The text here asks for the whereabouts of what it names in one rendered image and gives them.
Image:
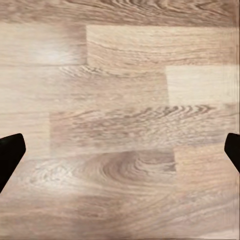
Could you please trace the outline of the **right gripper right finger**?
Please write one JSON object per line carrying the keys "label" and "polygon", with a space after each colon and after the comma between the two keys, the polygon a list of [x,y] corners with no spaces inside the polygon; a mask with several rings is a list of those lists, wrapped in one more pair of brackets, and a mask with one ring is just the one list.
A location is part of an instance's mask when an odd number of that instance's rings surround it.
{"label": "right gripper right finger", "polygon": [[237,170],[240,172],[240,134],[228,134],[224,151],[229,156]]}

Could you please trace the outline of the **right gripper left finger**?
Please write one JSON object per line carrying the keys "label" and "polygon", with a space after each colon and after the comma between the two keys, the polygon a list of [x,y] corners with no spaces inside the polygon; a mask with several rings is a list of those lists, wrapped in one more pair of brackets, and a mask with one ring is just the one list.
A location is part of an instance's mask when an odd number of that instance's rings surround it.
{"label": "right gripper left finger", "polygon": [[26,153],[22,133],[0,138],[0,193]]}

